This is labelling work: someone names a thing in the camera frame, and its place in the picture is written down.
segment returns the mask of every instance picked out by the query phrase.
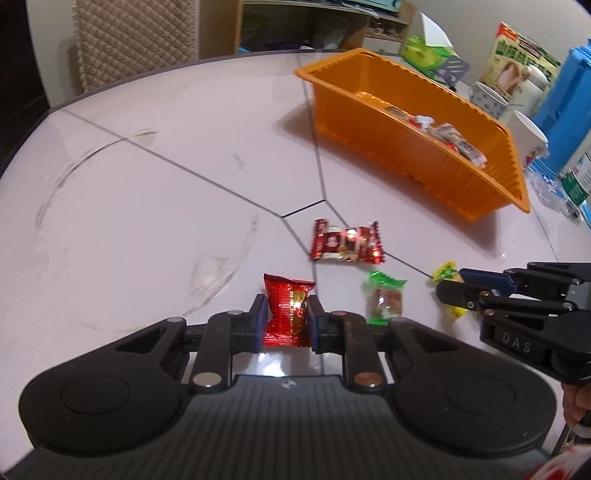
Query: orange plastic tray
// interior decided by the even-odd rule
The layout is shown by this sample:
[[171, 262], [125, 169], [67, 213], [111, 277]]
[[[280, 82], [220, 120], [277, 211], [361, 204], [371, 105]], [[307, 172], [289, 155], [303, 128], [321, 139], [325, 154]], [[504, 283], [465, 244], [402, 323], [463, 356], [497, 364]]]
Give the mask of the orange plastic tray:
[[[530, 200], [510, 132], [445, 87], [362, 48], [297, 69], [312, 82], [316, 129], [384, 167], [405, 174], [464, 217], [475, 220]], [[450, 123], [487, 159], [474, 166], [430, 135], [385, 112], [394, 105]]]

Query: snack packet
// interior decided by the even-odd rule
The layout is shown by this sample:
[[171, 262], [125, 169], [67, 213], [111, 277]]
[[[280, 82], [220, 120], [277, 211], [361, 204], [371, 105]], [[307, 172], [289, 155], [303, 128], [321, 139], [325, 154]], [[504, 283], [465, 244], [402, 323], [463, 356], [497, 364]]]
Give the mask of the snack packet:
[[264, 344], [269, 346], [308, 346], [306, 300], [315, 282], [264, 275], [272, 319], [267, 322]]
[[525, 68], [528, 65], [538, 67], [552, 82], [560, 62], [531, 38], [500, 23], [480, 81], [509, 100], [516, 88], [529, 78]]
[[316, 220], [310, 259], [328, 258], [374, 265], [384, 263], [378, 223], [356, 228], [342, 228], [330, 225], [328, 220], [323, 218]]
[[[431, 276], [431, 280], [435, 285], [441, 282], [441, 280], [451, 280], [464, 283], [464, 281], [462, 280], [462, 276], [456, 269], [456, 263], [453, 260], [444, 263], [441, 267], [435, 270], [435, 272]], [[448, 305], [448, 307], [450, 313], [455, 318], [459, 318], [467, 312], [467, 310], [463, 309], [462, 307], [455, 307], [451, 305]]]
[[383, 272], [369, 273], [368, 283], [372, 293], [368, 323], [387, 325], [391, 318], [402, 315], [402, 289], [406, 282], [406, 280], [392, 278]]
[[439, 127], [430, 128], [428, 132], [446, 145], [453, 143], [460, 155], [470, 160], [478, 168], [486, 166], [486, 157], [474, 145], [468, 143], [453, 125], [439, 125]]
[[573, 445], [552, 457], [526, 480], [583, 480], [591, 473], [591, 446]]
[[398, 108], [397, 106], [394, 106], [394, 105], [387, 106], [385, 108], [385, 110], [388, 112], [388, 114], [390, 116], [399, 118], [400, 120], [402, 120], [404, 122], [408, 122], [412, 126], [418, 128], [418, 129], [421, 129], [424, 132], [428, 132], [428, 129], [435, 122], [435, 120], [430, 116], [425, 116], [425, 115], [412, 116], [410, 113], [407, 113], [404, 110], [402, 110], [401, 108]]

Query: human hand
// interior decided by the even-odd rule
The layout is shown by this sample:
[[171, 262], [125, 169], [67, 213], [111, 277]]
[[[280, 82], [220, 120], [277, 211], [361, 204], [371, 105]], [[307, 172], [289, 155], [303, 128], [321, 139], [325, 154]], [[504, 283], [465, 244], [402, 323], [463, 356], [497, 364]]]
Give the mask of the human hand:
[[564, 419], [569, 427], [574, 427], [587, 410], [591, 410], [591, 384], [584, 387], [562, 384], [562, 408]]

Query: red candy packet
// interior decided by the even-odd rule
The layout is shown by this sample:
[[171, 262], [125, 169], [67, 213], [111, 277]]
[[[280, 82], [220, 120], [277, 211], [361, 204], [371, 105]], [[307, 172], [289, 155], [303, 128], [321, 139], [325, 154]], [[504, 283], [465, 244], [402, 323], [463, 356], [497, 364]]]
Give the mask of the red candy packet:
[[312, 260], [333, 258], [373, 265], [384, 263], [378, 223], [356, 228], [342, 228], [330, 225], [323, 218], [316, 220], [310, 258]]
[[573, 445], [560, 455], [552, 457], [525, 480], [582, 480], [581, 469], [589, 461], [591, 445]]
[[267, 322], [267, 346], [309, 346], [306, 300], [315, 282], [264, 275], [272, 319]]

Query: yellow candy wrapper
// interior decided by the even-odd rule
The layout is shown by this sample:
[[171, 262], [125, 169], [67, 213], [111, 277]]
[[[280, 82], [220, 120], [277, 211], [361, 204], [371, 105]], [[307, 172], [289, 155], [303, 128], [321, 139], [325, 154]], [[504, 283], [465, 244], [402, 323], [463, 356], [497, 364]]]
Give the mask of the yellow candy wrapper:
[[[441, 282], [441, 280], [451, 280], [464, 283], [464, 281], [462, 280], [462, 276], [457, 271], [456, 263], [453, 260], [444, 263], [441, 267], [436, 269], [433, 275], [431, 276], [431, 280], [435, 285]], [[454, 307], [451, 305], [448, 305], [448, 307], [450, 313], [455, 318], [459, 318], [467, 312], [467, 310], [463, 309], [462, 307]]]

